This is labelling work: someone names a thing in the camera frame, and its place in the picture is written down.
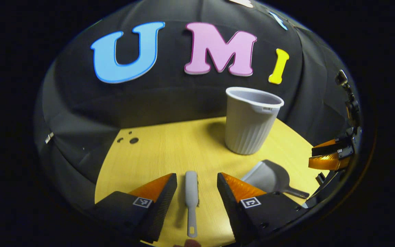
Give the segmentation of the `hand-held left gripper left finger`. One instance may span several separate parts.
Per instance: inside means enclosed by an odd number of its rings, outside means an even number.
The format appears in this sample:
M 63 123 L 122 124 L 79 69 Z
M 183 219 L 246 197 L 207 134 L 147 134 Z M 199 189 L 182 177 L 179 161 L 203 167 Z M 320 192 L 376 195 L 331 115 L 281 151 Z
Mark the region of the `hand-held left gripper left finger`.
M 157 242 L 177 189 L 170 173 L 125 193 L 115 191 L 94 204 L 94 217 L 132 244 Z

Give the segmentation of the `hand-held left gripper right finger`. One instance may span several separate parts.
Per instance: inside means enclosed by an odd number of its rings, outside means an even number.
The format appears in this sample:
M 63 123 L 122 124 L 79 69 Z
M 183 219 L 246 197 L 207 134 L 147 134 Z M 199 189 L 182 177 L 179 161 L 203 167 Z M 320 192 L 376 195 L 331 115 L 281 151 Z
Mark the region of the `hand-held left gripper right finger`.
M 237 245 L 270 245 L 272 237 L 305 213 L 282 192 L 264 192 L 223 172 L 217 175 L 217 188 Z

